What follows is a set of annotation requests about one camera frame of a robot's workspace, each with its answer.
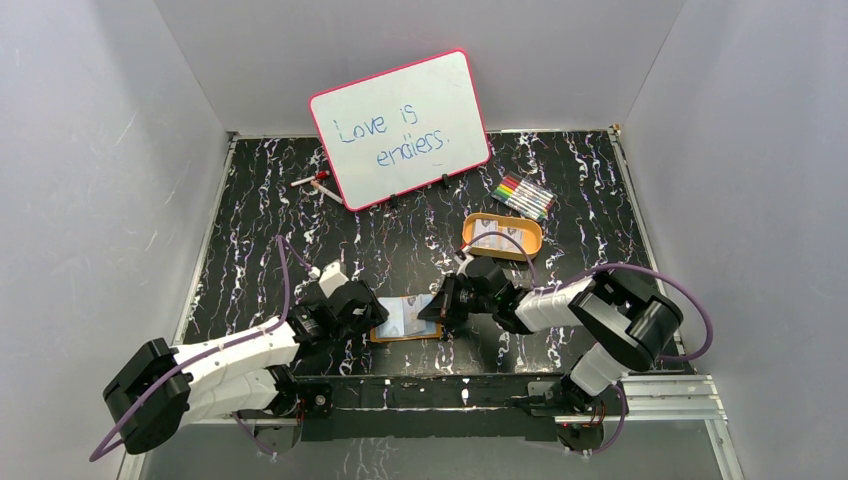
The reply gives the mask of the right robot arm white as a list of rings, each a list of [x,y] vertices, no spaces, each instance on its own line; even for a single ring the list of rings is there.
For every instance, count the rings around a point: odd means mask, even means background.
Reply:
[[[603,392],[632,372],[650,370],[683,322],[680,308],[642,280],[646,269],[600,265],[567,285],[520,286],[488,257],[447,275],[417,313],[420,320],[456,325],[472,314],[488,314],[503,330],[530,335],[581,325],[594,338],[561,380],[565,405],[590,413]]]

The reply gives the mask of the silver credit card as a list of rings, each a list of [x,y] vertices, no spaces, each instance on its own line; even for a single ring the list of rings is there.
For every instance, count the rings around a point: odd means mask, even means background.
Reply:
[[[401,338],[404,336],[404,307],[400,298],[380,298],[379,303],[387,311],[386,321],[375,329],[377,339]]]

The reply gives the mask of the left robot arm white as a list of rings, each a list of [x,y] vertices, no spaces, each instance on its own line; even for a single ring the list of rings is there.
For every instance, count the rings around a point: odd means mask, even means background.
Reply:
[[[185,426],[241,411],[288,416],[307,395],[291,366],[317,345],[360,336],[389,312],[363,280],[334,287],[322,299],[294,304],[242,332],[196,344],[143,344],[103,391],[115,422],[96,447],[131,455],[162,445]]]

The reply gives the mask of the orange leather card holder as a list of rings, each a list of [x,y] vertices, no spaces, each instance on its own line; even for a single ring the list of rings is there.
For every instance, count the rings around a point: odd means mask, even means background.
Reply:
[[[370,331],[370,341],[385,343],[440,338],[442,326],[439,323],[418,318],[432,298],[431,294],[379,298],[380,305],[388,311],[387,320]]]

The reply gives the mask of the white credit card black stripe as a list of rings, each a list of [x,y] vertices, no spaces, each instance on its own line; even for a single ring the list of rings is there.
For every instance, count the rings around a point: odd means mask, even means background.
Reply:
[[[403,298],[405,336],[418,337],[437,333],[437,323],[422,320],[418,317],[419,313],[430,303],[432,298],[433,296],[431,294],[418,294]]]

